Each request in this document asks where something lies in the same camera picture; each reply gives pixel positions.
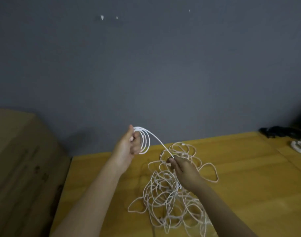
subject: yellow wooden tabletop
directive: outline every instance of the yellow wooden tabletop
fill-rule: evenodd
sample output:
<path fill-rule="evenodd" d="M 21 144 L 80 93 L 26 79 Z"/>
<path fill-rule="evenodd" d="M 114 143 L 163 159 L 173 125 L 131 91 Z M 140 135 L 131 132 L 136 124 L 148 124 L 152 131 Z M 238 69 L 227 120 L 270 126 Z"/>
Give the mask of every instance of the yellow wooden tabletop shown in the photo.
<path fill-rule="evenodd" d="M 215 164 L 219 182 L 209 185 L 256 234 L 294 237 L 301 236 L 301 154 L 289 147 L 290 141 L 287 137 L 267 139 L 257 132 L 249 132 L 185 143 L 196 147 L 196 156 L 203 162 Z M 158 160 L 162 150 L 161 145 L 151 146 L 145 155 L 135 156 L 119 181 L 100 236 L 187 236 L 183 226 L 166 235 L 162 228 L 151 226 L 148 213 L 127 212 L 129 204 L 141 196 L 150 179 L 147 164 Z M 52 231 L 97 176 L 109 155 L 98 153 L 73 158 Z M 200 173 L 214 178 L 210 168 Z M 142 210 L 142 201 L 134 208 Z M 208 229 L 209 236 L 216 236 L 213 228 Z"/>

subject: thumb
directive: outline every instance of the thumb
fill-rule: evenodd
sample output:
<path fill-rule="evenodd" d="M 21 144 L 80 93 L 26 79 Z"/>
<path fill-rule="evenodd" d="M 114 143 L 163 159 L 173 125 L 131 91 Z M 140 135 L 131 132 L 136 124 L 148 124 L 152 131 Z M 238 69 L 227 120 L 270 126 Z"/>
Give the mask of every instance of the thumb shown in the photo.
<path fill-rule="evenodd" d="M 127 130 L 127 132 L 124 134 L 124 138 L 125 139 L 130 139 L 133 136 L 134 133 L 134 128 L 132 125 L 129 125 L 129 129 Z"/>
<path fill-rule="evenodd" d="M 166 162 L 171 164 L 172 169 L 175 169 L 177 174 L 182 173 L 180 166 L 178 165 L 178 163 L 174 158 L 169 157 Z"/>

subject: black object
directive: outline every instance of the black object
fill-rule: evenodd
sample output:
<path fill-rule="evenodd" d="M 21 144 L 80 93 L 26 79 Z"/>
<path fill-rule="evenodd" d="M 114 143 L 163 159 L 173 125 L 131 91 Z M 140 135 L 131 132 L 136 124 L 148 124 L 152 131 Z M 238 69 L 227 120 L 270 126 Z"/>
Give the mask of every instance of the black object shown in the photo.
<path fill-rule="evenodd" d="M 292 127 L 273 126 L 271 128 L 260 128 L 259 132 L 265 135 L 267 138 L 275 138 L 276 136 L 289 136 L 293 139 L 301 139 L 301 131 Z"/>

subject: right arm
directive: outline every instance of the right arm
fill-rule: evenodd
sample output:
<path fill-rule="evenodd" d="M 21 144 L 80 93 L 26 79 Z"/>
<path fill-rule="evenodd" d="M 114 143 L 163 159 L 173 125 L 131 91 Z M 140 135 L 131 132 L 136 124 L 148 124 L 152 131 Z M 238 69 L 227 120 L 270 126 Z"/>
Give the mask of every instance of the right arm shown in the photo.
<path fill-rule="evenodd" d="M 174 156 L 174 159 L 170 157 L 167 162 L 175 169 L 181 185 L 198 197 L 219 237 L 257 237 L 207 185 L 190 161 Z"/>

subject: wooden table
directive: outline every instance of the wooden table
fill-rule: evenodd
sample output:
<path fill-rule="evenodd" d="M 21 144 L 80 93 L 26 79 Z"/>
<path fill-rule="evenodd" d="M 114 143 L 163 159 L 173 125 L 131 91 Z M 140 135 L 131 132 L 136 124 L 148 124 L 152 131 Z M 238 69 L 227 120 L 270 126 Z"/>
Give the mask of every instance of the wooden table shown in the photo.
<path fill-rule="evenodd" d="M 215 164 L 220 180 L 209 183 L 229 207 L 259 236 L 301 236 L 301 154 L 292 150 L 289 138 L 267 139 L 257 132 L 186 141 L 197 148 L 204 162 Z M 149 216 L 129 213 L 127 207 L 150 178 L 147 164 L 157 160 L 163 147 L 150 147 L 137 155 L 120 179 L 100 236 L 187 236 L 184 227 L 153 228 Z M 67 215 L 98 174 L 110 153 L 74 157 L 55 215 L 52 231 Z M 210 168 L 201 175 L 214 177 Z M 142 201 L 134 205 L 143 209 Z M 213 235 L 213 228 L 207 237 Z"/>

